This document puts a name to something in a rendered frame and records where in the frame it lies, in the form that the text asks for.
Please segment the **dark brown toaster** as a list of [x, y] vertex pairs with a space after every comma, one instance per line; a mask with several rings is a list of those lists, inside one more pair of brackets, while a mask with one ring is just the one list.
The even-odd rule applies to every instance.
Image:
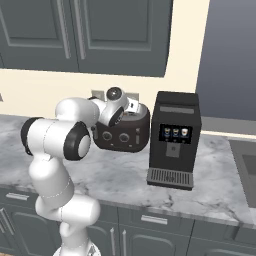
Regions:
[[150, 134], [150, 112], [144, 104], [128, 99], [126, 111], [136, 112], [137, 116], [122, 117], [113, 127], [97, 122], [91, 127], [94, 143], [105, 150], [119, 152], [139, 152], [148, 143]]

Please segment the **black coffee machine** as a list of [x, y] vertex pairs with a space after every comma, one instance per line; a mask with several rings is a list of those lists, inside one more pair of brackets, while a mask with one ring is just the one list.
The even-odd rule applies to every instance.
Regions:
[[193, 189], [201, 127], [196, 93], [157, 93], [151, 120], [148, 185]]

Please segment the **grey drawer front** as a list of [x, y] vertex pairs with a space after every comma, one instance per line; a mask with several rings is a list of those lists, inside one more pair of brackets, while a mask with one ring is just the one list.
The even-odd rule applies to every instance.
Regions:
[[12, 188], [0, 187], [0, 204], [34, 208], [38, 195]]
[[145, 210], [119, 208], [119, 222], [159, 232], [190, 236], [194, 221], [180, 216], [150, 213]]
[[256, 229], [196, 220], [192, 236], [256, 248]]

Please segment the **tall grey cupboard panel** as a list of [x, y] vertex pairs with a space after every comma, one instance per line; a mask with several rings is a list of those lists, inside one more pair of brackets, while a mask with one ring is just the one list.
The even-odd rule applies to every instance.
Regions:
[[196, 92], [205, 117], [256, 121], [256, 0], [210, 0]]

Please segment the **grey sink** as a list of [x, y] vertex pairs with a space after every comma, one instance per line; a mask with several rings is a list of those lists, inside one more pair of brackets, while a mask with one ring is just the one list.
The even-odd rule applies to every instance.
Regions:
[[229, 141], [248, 206], [256, 208], [256, 142]]

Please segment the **grey base cupboard door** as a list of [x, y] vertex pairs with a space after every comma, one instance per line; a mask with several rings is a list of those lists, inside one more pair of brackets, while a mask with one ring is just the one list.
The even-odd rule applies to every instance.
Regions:
[[98, 221], [94, 225], [89, 226], [87, 228], [88, 235], [92, 240], [92, 242], [100, 250], [101, 256], [112, 256], [111, 238], [110, 238], [110, 229], [112, 227], [115, 230], [116, 256], [120, 256], [119, 230], [118, 230], [117, 224]]
[[256, 256], [256, 249], [192, 238], [186, 256]]
[[187, 254], [190, 240], [188, 236], [121, 225], [122, 256], [122, 232], [124, 229], [127, 232], [127, 256], [186, 256]]
[[0, 216], [3, 229], [17, 243], [21, 256], [53, 256], [61, 245], [59, 225], [39, 216], [34, 209], [0, 204], [14, 228], [14, 236]]

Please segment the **grey wall cupboard door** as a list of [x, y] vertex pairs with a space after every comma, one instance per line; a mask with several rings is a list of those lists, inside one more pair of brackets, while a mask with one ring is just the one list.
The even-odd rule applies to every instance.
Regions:
[[63, 0], [71, 58], [66, 59], [56, 0], [0, 0], [5, 68], [78, 72], [70, 1]]
[[165, 75], [173, 0], [80, 0], [84, 60], [80, 57], [74, 0], [70, 5], [80, 72]]

